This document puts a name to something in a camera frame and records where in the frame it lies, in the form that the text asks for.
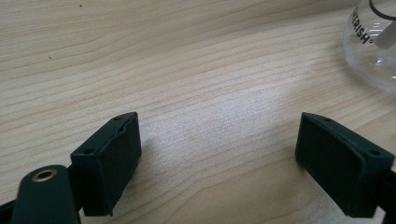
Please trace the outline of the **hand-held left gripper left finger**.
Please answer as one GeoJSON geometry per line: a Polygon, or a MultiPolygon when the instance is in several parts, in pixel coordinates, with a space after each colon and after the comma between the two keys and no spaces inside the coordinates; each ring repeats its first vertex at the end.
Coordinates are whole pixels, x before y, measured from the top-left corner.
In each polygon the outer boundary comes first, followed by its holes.
{"type": "Polygon", "coordinates": [[[87,217],[112,215],[142,155],[138,115],[110,119],[71,153],[87,217]]]}

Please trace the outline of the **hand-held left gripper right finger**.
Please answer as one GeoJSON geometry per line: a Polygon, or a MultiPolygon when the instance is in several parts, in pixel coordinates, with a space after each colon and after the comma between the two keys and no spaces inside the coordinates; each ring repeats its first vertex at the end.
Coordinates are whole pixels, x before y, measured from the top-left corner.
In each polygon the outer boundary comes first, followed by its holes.
{"type": "Polygon", "coordinates": [[[340,123],[304,112],[295,156],[350,217],[372,217],[378,207],[396,218],[396,156],[340,123]]]}

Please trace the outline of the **glass jar with wooden lid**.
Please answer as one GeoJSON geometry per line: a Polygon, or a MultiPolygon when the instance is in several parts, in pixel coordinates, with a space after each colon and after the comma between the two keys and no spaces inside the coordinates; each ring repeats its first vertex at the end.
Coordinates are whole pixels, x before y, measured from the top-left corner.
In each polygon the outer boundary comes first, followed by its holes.
{"type": "Polygon", "coordinates": [[[346,21],[343,47],[357,75],[396,94],[396,0],[361,0],[346,21]]]}

